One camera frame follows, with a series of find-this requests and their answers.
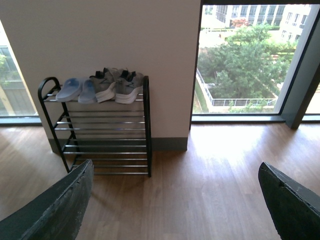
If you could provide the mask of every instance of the window ledge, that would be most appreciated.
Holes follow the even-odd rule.
[[[302,118],[303,123],[320,123],[320,115],[304,115]]]
[[[191,122],[193,124],[204,123],[221,123],[221,124],[240,124],[240,123],[284,123],[285,120],[279,115],[253,116],[253,115],[192,115]]]
[[[38,116],[0,117],[0,127],[6,126],[42,126]]]

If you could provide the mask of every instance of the slide sandal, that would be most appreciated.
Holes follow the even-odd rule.
[[[93,104],[97,102],[94,84],[90,79],[83,82],[82,92],[78,97],[78,102],[81,104]]]
[[[57,102],[68,102],[82,92],[83,82],[87,78],[70,78],[66,80],[62,89],[55,96]]]

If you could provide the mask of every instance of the laminate flooring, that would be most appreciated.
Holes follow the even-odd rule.
[[[42,127],[0,127],[0,220],[66,175]],[[153,152],[152,177],[95,175],[77,240],[280,240],[258,169],[320,195],[320,124],[195,124],[187,151]]]

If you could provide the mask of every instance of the shoe rack shelf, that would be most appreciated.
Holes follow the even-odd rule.
[[[56,77],[48,77],[38,88],[38,98],[66,171],[91,159],[96,175],[151,177],[148,76],[143,78],[143,93],[132,104],[58,102],[61,87]]]

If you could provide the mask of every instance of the balcony railing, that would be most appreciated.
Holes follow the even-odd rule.
[[[277,98],[213,98],[207,84],[201,76],[201,73],[196,69],[197,78],[200,80],[202,89],[210,100],[213,107],[245,107],[245,106],[257,106],[263,104],[265,106],[275,106]]]

